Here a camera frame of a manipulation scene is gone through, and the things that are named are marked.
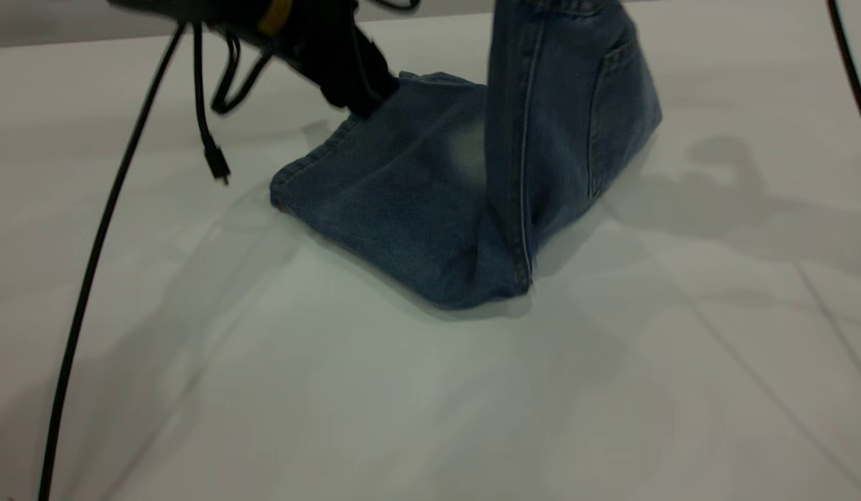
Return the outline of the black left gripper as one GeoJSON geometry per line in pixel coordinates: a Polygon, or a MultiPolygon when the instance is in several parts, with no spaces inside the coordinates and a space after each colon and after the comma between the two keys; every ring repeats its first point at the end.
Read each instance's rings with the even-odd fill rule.
{"type": "Polygon", "coordinates": [[[353,2],[269,1],[262,15],[272,51],[330,105],[366,118],[399,90],[379,48],[356,41],[353,2]]]}

